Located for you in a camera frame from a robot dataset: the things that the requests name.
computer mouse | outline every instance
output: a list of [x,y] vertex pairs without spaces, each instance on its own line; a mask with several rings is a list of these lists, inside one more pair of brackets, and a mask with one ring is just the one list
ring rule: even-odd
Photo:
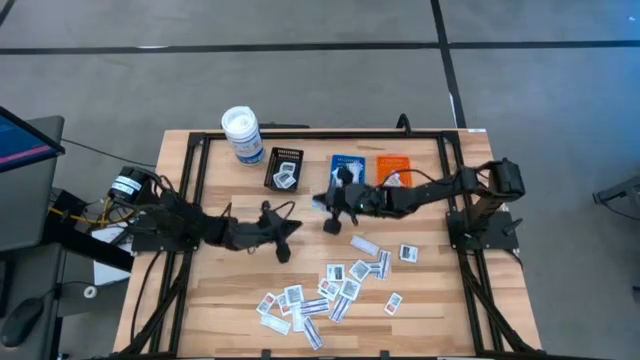
[[22,344],[38,322],[43,310],[42,298],[29,298],[21,302],[7,317],[0,332],[0,343],[6,347]]

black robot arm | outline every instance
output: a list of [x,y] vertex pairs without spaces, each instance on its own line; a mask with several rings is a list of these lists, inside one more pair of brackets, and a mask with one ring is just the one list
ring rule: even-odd
[[[212,246],[251,252],[274,243],[278,260],[285,263],[291,255],[286,239],[302,225],[287,219],[293,202],[275,209],[263,202],[255,223],[231,217],[231,204],[221,216],[209,216],[202,206],[182,198],[165,176],[137,167],[123,167],[108,194],[113,203],[135,212],[135,223],[127,227],[134,237],[133,251],[191,251],[204,240]],[[285,205],[291,208],[281,217],[277,210]]]
[[[485,170],[488,171],[488,185],[478,178]],[[325,223],[325,231],[337,234],[340,230],[338,217],[342,212],[348,213],[354,224],[358,223],[357,215],[400,219],[423,205],[464,194],[480,197],[465,209],[467,224],[480,228],[500,205],[519,199],[524,192],[518,165],[505,158],[476,168],[463,167],[449,178],[413,188],[345,184],[341,188],[331,187],[326,193],[315,195],[313,200],[322,203],[333,215]]]

blue book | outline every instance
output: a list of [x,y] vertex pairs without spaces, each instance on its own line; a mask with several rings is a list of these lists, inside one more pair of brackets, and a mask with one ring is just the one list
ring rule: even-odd
[[360,165],[362,165],[362,171],[360,171],[360,176],[358,176],[358,182],[360,184],[364,184],[366,165],[365,165],[365,159],[363,157],[349,156],[349,155],[333,155],[333,157],[331,157],[331,172],[329,172],[329,186],[336,185],[335,180],[333,179],[333,170],[353,162],[357,162],[357,163],[360,163]]

small black box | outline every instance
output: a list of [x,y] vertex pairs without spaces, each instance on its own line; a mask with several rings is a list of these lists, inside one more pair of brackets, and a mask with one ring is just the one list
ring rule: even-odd
[[[264,186],[275,191],[295,192],[296,190],[298,190],[303,155],[304,151],[302,150],[285,149],[279,147],[272,148],[271,157],[269,158],[269,165],[267,165],[267,176],[264,178]],[[273,174],[277,174],[280,172],[280,164],[282,164],[283,162],[291,162],[296,164],[296,168],[295,170],[293,170],[293,178],[296,179],[296,182],[286,189],[279,188],[273,180]]]

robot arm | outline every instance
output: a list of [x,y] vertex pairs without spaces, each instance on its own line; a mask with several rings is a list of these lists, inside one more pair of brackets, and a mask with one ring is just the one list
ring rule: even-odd
[[[478,179],[478,173],[484,170],[489,171],[488,186]],[[481,226],[500,205],[515,201],[524,193],[518,165],[505,158],[477,168],[463,167],[449,178],[413,188],[346,184],[342,188],[331,187],[326,193],[315,195],[313,200],[322,203],[333,215],[325,223],[325,231],[337,234],[340,231],[337,219],[342,212],[350,214],[354,224],[358,223],[357,215],[400,219],[423,205],[463,194],[480,197],[465,211],[468,224]]]

